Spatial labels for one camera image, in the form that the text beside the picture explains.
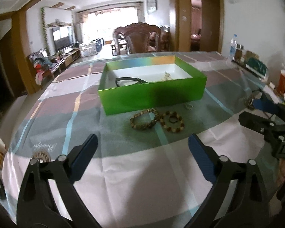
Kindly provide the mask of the person right hand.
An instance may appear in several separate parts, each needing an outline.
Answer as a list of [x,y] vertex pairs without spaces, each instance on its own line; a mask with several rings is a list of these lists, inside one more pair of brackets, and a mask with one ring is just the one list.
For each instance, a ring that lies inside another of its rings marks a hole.
[[276,177],[277,192],[276,196],[279,200],[285,197],[285,159],[280,158],[278,163],[278,173]]

